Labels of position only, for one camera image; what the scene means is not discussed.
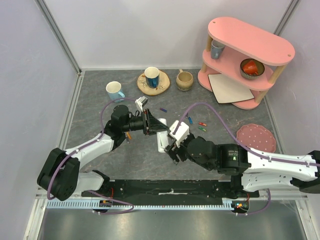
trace mug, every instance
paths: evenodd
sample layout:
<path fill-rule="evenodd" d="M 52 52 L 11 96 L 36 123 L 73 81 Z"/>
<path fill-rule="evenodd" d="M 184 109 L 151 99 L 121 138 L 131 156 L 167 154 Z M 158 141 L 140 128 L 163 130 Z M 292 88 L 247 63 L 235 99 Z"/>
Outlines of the mug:
<path fill-rule="evenodd" d="M 225 49 L 225 45 L 216 40 L 212 40 L 211 42 L 211 58 L 218 59 L 222 51 Z"/>
<path fill-rule="evenodd" d="M 176 85 L 181 91 L 188 91 L 194 83 L 194 77 L 188 71 L 179 69 L 180 73 L 176 77 Z"/>
<path fill-rule="evenodd" d="M 109 82 L 106 85 L 105 90 L 108 93 L 111 100 L 125 97 L 125 95 L 123 94 L 123 91 L 122 91 L 121 83 L 118 81 Z M 117 100 L 117 101 L 115 101 L 115 103 L 120 103 L 121 101 L 123 101 L 123 99 Z"/>
<path fill-rule="evenodd" d="M 145 80 L 148 86 L 152 89 L 155 89 L 159 85 L 159 69 L 150 66 L 144 70 Z"/>

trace round wooden board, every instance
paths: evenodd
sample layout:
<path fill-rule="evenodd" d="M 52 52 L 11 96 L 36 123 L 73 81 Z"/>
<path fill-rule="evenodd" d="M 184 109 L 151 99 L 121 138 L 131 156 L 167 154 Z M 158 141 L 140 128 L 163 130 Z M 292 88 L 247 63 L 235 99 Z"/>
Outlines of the round wooden board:
<path fill-rule="evenodd" d="M 156 88 L 151 88 L 148 86 L 144 73 L 142 73 L 138 77 L 138 80 L 136 81 L 136 85 L 144 94 L 149 96 L 155 96 L 158 94 L 162 94 L 165 90 L 169 88 L 170 79 L 164 71 L 159 70 L 159 85 Z"/>

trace pink shelf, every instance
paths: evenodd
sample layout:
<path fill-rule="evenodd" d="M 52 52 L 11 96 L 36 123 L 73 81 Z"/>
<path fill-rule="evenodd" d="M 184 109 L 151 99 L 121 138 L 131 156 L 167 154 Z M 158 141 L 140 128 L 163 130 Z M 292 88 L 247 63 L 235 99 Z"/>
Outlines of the pink shelf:
<path fill-rule="evenodd" d="M 248 56 L 227 46 L 224 48 L 220 58 L 217 60 L 211 58 L 209 51 L 204 50 L 202 53 L 202 59 L 208 67 L 241 83 L 245 87 L 255 91 L 265 91 L 270 89 L 273 84 L 269 83 L 268 79 L 271 77 L 273 71 L 267 65 L 264 66 L 264 73 L 257 79 L 248 80 L 241 76 L 240 63 L 242 60 L 247 58 Z"/>
<path fill-rule="evenodd" d="M 288 64 L 295 56 L 290 42 L 229 16 L 210 21 L 208 34 L 220 43 L 271 66 Z"/>
<path fill-rule="evenodd" d="M 206 72 L 201 72 L 201 70 L 198 73 L 198 81 L 202 87 L 205 89 L 208 89 L 210 92 L 212 92 L 210 82 L 209 82 L 209 74 L 219 74 L 218 71 L 211 69 L 210 67 L 206 68 Z M 259 94 L 259 91 L 254 91 L 251 90 L 252 94 L 254 97 L 256 97 Z M 237 106 L 240 109 L 245 109 L 245 110 L 250 110 L 254 109 L 259 105 L 259 103 L 255 102 L 255 99 L 250 99 L 246 101 L 238 101 L 238 102 L 233 102 L 233 105 Z"/>

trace bowl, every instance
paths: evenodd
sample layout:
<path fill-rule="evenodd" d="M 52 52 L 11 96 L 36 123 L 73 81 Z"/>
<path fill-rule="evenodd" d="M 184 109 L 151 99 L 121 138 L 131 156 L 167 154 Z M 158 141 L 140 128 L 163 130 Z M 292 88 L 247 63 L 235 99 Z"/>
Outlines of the bowl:
<path fill-rule="evenodd" d="M 253 60 L 256 67 L 258 68 L 258 75 L 245 73 L 244 70 L 242 69 L 244 65 L 246 65 L 250 60 Z M 247 58 L 240 63 L 240 74 L 245 79 L 254 80 L 260 77 L 262 74 L 264 74 L 264 72 L 265 72 L 265 65 L 262 62 L 257 61 L 253 58 Z"/>

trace gray tabletop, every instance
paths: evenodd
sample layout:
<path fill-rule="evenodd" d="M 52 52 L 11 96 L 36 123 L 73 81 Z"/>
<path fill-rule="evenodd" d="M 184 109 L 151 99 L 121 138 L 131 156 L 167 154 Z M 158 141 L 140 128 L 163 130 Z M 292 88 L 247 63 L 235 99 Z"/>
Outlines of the gray tabletop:
<path fill-rule="evenodd" d="M 273 132 L 264 101 L 252 110 L 242 110 L 232 104 L 218 104 L 212 92 L 203 88 L 198 79 L 199 69 L 184 69 L 191 72 L 194 84 L 189 91 L 180 91 L 176 86 L 178 69 L 164 70 L 171 81 L 167 91 L 156 96 L 147 96 L 149 108 L 156 118 L 165 118 L 170 126 L 178 120 L 188 106 L 195 102 L 207 102 L 211 104 L 225 120 L 231 131 L 237 130 L 246 124 L 263 125 Z M 137 87 L 137 78 L 143 70 L 106 70 L 87 71 L 78 98 L 73 117 L 67 148 L 75 147 L 95 137 L 100 131 L 99 116 L 104 105 L 110 101 L 106 85 L 111 81 L 122 84 L 126 97 L 136 99 L 143 96 Z M 128 106 L 131 112 L 135 112 L 133 102 L 123 101 L 121 104 Z M 116 103 L 112 103 L 103 116 L 104 124 L 110 119 L 110 115 Z M 233 143 L 218 118 L 206 106 L 198 106 L 189 113 L 193 124 L 190 131 L 195 136 L 201 136 L 215 144 Z M 198 129 L 198 122 L 207 124 L 206 132 Z M 142 131 L 131 132 L 132 140 L 129 144 L 122 143 L 116 150 L 103 154 L 82 168 L 82 172 L 99 170 L 112 179 L 228 179 L 227 176 L 216 171 L 207 171 L 197 164 L 187 160 L 175 165 L 165 153 L 159 153 L 157 137 L 145 136 Z"/>

